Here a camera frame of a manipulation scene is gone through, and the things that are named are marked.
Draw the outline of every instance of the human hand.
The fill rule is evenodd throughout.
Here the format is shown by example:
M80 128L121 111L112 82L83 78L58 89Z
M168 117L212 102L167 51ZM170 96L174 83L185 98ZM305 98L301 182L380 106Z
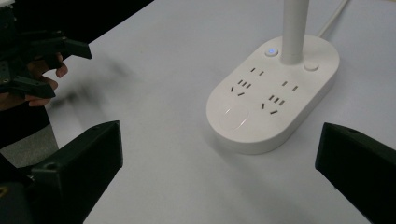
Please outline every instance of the human hand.
M61 67L57 68L55 74L57 77L63 77L67 74L67 66L64 64L64 59L60 53L57 54L58 60L61 63ZM53 90L58 88L58 82L55 80L43 76L44 73L49 71L49 67L44 60L32 61L27 64L29 72L32 74L33 78L42 82L47 82L50 84ZM50 99L42 99L32 95L25 95L25 98L11 94L11 93L0 93L0 111L7 110L17 105L21 105L28 101L29 106L42 106L46 105Z

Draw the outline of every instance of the white desk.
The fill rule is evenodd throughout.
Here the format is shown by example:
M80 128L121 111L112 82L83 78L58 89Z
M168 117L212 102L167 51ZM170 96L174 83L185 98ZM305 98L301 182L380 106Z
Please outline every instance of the white desk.
M315 35L341 0L312 0ZM59 147L119 120L124 165L87 224L363 224L315 169L324 122L396 148L396 3L351 0L326 37L336 81L289 141L256 156L222 148L210 92L265 41L282 35L280 0L156 0L70 57L47 106Z

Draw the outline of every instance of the white power strip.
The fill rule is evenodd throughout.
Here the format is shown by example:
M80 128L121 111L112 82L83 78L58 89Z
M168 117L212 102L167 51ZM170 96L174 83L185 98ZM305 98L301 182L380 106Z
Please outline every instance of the white power strip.
M227 148L261 154L283 144L332 85L340 58L326 40L304 36L303 58L281 60L282 36L254 51L212 91L207 119Z

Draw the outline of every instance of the electrical outlet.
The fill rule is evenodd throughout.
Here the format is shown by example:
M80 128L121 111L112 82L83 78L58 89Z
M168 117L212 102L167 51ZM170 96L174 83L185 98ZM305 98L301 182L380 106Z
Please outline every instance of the electrical outlet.
M337 50L326 40L304 37L303 59L281 60L282 36L255 50L211 92L206 115L226 147L261 154L284 143L333 83Z

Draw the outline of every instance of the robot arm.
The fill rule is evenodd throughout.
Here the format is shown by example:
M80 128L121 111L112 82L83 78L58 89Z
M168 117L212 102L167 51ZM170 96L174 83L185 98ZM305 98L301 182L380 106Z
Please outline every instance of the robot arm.
M19 33L12 12L14 2L0 0L0 93L52 98L55 93L50 84L35 80L27 64L40 57L49 69L59 68L57 53L91 59L90 48L86 43L68 39L62 31Z

